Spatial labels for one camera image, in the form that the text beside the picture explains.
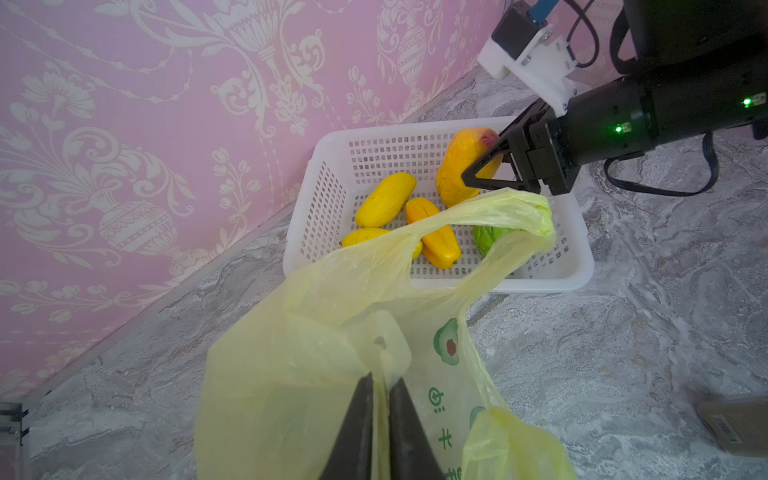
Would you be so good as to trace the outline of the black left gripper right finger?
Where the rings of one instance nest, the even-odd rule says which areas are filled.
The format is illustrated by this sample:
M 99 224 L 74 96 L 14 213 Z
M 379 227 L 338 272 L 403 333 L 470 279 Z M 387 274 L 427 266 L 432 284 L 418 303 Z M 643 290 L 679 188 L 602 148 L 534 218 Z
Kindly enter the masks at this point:
M 440 466 L 403 379 L 399 379 L 390 389 L 388 402 L 391 478 L 441 480 Z

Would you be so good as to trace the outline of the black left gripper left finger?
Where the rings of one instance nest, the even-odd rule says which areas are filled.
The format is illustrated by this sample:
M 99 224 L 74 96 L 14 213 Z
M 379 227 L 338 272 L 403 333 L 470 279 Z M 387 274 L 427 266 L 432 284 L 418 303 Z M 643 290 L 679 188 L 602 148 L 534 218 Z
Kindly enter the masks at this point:
M 320 480 L 371 478 L 373 384 L 371 374 L 357 383 Z

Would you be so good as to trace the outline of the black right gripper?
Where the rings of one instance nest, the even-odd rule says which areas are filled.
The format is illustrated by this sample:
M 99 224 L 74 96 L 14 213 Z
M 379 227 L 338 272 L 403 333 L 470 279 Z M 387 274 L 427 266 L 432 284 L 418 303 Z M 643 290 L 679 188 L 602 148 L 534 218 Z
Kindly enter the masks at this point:
M 462 172 L 461 179 L 465 186 L 481 190 L 540 193 L 544 184 L 554 196 L 568 194 L 580 167 L 566 158 L 562 133 L 554 110 L 536 99 L 499 133 L 499 142 Z M 504 163 L 512 166 L 514 179 L 496 177 Z

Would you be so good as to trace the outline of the yellow apple green stem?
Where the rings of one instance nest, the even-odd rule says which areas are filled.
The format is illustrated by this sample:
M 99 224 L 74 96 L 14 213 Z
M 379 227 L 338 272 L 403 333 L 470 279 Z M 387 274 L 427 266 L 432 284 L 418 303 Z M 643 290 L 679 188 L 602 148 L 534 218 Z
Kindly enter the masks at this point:
M 480 189 L 467 186 L 462 174 L 498 141 L 497 132 L 486 127 L 463 129 L 453 137 L 436 177 L 437 192 L 446 207 L 481 193 Z

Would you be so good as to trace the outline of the yellow-green plastic bag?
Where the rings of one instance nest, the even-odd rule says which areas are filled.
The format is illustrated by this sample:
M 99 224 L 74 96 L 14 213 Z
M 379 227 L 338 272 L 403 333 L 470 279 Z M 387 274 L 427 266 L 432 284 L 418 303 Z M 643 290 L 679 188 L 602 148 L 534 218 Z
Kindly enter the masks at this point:
M 418 289 L 417 242 L 446 225 L 517 229 L 467 276 Z M 514 415 L 470 337 L 469 307 L 556 240 L 549 201 L 502 189 L 337 250 L 290 275 L 209 349 L 194 428 L 201 479 L 319 479 L 359 380 L 373 378 L 370 479 L 392 479 L 403 379 L 442 479 L 572 479 L 561 442 Z

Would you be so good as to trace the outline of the green fruit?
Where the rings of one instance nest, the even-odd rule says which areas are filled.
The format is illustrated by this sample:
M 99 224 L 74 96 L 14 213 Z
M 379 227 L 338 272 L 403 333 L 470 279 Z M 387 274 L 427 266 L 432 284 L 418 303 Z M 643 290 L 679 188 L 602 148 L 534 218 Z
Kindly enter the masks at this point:
M 473 226 L 472 237 L 480 255 L 485 258 L 494 243 L 504 235 L 517 232 L 517 229 L 494 226 Z

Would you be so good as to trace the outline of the orange yellow starfruit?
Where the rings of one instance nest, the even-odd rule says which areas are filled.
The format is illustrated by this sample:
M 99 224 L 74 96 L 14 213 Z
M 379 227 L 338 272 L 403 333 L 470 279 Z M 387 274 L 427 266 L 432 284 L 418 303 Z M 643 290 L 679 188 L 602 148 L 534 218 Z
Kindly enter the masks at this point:
M 409 224 L 437 215 L 440 210 L 426 198 L 413 198 L 405 205 Z M 456 235 L 449 225 L 422 238 L 423 253 L 428 261 L 441 270 L 452 268 L 461 258 L 461 248 Z

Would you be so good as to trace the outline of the long yellow mango fruit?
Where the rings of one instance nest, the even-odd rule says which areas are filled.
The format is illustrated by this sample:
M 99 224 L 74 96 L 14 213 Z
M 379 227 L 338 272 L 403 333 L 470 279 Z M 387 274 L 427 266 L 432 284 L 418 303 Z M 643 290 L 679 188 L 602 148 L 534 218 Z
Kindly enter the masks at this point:
M 384 178 L 363 202 L 356 214 L 362 228 L 380 228 L 395 219 L 410 198 L 417 179 L 404 172 Z

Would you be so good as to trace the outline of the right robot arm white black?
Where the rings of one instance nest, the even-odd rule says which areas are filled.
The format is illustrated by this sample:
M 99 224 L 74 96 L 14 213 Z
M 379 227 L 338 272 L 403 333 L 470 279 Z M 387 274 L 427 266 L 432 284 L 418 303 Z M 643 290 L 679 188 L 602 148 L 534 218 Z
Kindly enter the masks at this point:
M 551 1 L 512 4 L 478 60 L 493 77 L 514 75 L 537 95 L 498 141 L 461 171 L 465 185 L 504 187 L 483 178 L 499 159 L 510 187 L 570 192 L 579 170 L 610 166 L 655 147 L 700 136 L 712 178 L 713 134 L 750 126 L 767 135 L 767 5 L 763 1 L 627 1 L 608 51 L 617 78 L 578 93 L 575 60 L 547 22 Z

